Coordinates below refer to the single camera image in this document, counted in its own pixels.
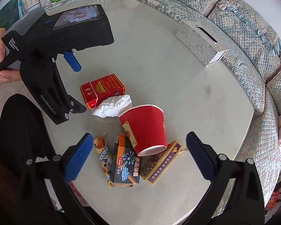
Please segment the black orange small box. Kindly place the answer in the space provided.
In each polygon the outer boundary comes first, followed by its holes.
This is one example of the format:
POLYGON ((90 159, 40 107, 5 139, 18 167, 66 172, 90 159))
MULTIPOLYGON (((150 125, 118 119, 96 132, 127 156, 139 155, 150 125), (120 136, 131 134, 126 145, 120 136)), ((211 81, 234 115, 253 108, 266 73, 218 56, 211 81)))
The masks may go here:
POLYGON ((141 158, 125 135, 118 135, 114 147, 111 184, 117 187, 132 187, 139 184, 141 158))

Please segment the person's black trouser legs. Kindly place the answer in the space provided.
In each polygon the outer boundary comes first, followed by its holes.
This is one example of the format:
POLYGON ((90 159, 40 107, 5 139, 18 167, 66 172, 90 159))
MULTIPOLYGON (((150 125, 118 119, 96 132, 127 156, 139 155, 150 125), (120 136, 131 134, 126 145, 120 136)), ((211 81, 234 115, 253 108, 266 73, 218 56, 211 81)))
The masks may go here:
MULTIPOLYGON (((5 205, 0 216, 9 224, 25 224, 25 167, 55 155, 39 108, 22 94, 11 96, 0 116, 0 201, 5 205)), ((44 182, 54 208, 63 213, 51 181, 44 182)))

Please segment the red paper cup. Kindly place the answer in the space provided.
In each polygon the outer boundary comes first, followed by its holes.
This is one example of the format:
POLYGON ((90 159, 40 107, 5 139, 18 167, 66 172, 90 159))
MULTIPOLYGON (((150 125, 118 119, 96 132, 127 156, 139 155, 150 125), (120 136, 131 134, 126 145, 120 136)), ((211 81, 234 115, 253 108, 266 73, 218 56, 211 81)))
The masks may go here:
POLYGON ((124 132, 139 157, 167 149, 164 112, 154 105, 132 107, 119 115, 124 132))

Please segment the patterned white tissue box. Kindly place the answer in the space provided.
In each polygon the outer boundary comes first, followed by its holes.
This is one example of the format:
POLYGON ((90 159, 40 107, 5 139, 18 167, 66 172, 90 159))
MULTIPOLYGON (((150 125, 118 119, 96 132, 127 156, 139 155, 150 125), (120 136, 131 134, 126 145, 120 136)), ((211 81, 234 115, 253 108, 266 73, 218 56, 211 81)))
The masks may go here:
POLYGON ((196 22, 184 20, 176 33, 182 42, 205 66, 219 62, 227 48, 206 28, 196 22))

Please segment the gold purple playing card box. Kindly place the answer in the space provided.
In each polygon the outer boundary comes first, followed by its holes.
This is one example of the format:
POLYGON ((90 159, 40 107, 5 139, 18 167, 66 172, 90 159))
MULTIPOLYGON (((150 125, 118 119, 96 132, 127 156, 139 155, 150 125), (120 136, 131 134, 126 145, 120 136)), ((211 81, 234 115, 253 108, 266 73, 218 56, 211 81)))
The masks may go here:
POLYGON ((168 144, 167 149, 161 153, 151 155, 141 166, 140 176, 150 185, 154 185, 171 163, 181 153, 183 146, 178 141, 168 144))

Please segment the red cigarette box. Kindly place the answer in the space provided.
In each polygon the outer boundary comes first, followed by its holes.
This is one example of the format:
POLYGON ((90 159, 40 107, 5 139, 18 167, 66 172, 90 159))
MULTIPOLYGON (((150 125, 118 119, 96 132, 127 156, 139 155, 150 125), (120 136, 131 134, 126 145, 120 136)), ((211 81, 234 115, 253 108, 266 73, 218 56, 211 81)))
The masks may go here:
POLYGON ((109 97, 125 94, 125 86, 115 74, 104 76, 80 86, 87 109, 91 110, 109 97))

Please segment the white tissue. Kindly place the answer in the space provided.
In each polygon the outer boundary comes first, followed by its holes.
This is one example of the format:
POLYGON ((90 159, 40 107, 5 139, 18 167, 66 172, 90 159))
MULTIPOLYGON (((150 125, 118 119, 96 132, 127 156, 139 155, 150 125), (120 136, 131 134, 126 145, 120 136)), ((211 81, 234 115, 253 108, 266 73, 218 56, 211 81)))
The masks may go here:
POLYGON ((100 118, 118 117, 132 107, 130 95, 114 96, 107 98, 101 102, 98 107, 92 109, 92 115, 100 118))

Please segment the yellow candy wrapper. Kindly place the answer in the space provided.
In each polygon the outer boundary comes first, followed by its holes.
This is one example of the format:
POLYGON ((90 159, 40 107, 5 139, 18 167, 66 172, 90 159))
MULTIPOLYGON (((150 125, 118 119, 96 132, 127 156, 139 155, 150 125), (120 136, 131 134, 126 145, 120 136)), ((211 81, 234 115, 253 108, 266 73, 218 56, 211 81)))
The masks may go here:
POLYGON ((106 182, 109 188, 113 188, 114 185, 111 181, 111 168, 113 164, 113 154, 110 151, 109 146, 107 145, 104 136, 100 135, 95 137, 93 140, 95 147, 95 152, 98 155, 100 165, 102 167, 103 173, 106 177, 106 182))

